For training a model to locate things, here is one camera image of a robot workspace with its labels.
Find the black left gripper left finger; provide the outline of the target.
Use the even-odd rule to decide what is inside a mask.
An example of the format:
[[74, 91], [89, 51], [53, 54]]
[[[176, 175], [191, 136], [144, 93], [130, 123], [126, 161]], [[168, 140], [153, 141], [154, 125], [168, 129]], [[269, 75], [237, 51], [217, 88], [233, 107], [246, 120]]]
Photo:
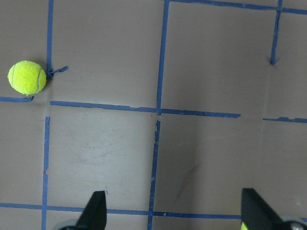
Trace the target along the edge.
[[106, 194], [105, 191], [95, 191], [79, 217], [75, 228], [77, 230], [104, 230], [105, 227]]

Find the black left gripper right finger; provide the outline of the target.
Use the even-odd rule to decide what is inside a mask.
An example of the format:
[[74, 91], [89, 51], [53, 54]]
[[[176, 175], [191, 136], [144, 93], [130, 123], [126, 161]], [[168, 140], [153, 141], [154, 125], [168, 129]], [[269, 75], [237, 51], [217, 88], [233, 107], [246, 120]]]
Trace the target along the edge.
[[287, 230], [283, 221], [265, 200], [252, 188], [241, 193], [241, 222], [248, 230]]

